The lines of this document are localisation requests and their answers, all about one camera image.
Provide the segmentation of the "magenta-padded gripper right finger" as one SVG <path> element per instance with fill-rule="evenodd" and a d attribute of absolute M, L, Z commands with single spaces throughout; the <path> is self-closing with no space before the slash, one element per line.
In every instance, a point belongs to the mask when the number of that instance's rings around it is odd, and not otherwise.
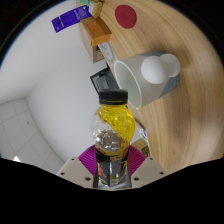
<path fill-rule="evenodd" d="M 138 149 L 130 146 L 127 174 L 130 187 L 140 188 L 164 177 L 166 172 L 153 157 L 146 157 Z"/>

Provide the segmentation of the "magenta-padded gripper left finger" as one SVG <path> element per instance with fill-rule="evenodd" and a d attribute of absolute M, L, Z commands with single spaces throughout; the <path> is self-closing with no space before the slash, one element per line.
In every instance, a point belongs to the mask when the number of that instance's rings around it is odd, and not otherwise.
<path fill-rule="evenodd" d="M 89 147 L 78 157 L 69 158 L 57 175 L 81 187 L 96 188 L 98 177 L 95 146 Z"/>

